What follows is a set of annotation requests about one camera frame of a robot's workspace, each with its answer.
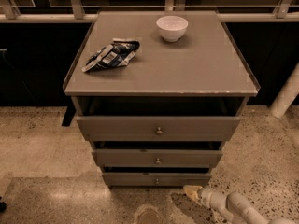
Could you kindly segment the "grey bottom drawer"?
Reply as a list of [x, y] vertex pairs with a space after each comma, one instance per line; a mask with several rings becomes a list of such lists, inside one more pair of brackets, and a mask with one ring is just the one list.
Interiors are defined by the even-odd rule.
[[206, 185], [207, 168], [105, 167], [102, 176], [108, 186], [180, 187]]

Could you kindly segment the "grey drawer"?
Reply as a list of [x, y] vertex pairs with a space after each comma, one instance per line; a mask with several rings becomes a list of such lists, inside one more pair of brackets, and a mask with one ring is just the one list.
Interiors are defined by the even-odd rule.
[[217, 150], [96, 149], [95, 163], [105, 167], [200, 167], [213, 168], [221, 159]]
[[88, 141], [228, 141], [239, 121], [239, 117], [77, 117]]
[[207, 168], [105, 167], [102, 176], [108, 186], [180, 187], [206, 185]]

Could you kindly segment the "grey wooden drawer cabinet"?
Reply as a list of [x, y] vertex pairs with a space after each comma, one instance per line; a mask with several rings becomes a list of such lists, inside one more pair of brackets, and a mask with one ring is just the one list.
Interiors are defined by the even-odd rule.
[[[158, 33], [155, 11], [102, 12], [64, 84], [78, 116], [239, 117], [259, 84], [213, 11], [187, 11], [175, 43]], [[126, 67], [83, 73], [114, 38], [139, 41]], [[227, 141], [89, 141], [96, 149], [217, 150]]]

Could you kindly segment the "grey middle drawer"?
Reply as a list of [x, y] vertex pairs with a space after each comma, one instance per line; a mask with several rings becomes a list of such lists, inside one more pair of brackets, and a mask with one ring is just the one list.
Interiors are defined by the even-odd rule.
[[217, 150], [96, 149], [95, 163], [105, 167], [200, 167], [213, 168], [221, 159]]

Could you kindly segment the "grey top drawer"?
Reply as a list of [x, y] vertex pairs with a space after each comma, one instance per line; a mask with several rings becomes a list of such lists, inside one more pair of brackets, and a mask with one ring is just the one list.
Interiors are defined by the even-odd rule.
[[88, 141], [228, 141], [239, 121], [239, 117], [77, 117]]

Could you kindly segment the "crumpled dark snack bag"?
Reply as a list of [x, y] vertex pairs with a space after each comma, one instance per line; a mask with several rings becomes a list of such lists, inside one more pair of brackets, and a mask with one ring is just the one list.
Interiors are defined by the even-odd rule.
[[82, 72], [127, 66], [139, 47], [140, 43], [137, 40], [114, 38], [112, 43], [96, 51], [89, 58]]

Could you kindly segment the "white ceramic bowl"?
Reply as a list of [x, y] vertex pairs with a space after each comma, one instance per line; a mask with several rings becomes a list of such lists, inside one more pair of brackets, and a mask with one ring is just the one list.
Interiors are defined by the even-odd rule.
[[163, 16], [156, 21], [156, 25], [161, 38], [176, 42], [184, 36], [189, 23], [180, 16]]

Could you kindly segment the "white cylindrical post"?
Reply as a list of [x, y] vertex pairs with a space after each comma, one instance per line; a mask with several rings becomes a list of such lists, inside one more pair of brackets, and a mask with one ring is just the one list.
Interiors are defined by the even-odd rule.
[[276, 117], [281, 118], [288, 108], [291, 106], [292, 102], [299, 94], [299, 63], [295, 66], [291, 75], [287, 79], [286, 83], [283, 85], [278, 96], [271, 104], [269, 110], [270, 113]]

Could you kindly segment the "metal window railing frame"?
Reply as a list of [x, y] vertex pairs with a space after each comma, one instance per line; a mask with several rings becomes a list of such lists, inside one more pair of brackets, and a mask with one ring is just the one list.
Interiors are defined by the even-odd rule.
[[89, 22], [101, 11], [212, 10], [222, 22], [297, 22], [298, 0], [0, 0], [1, 21]]

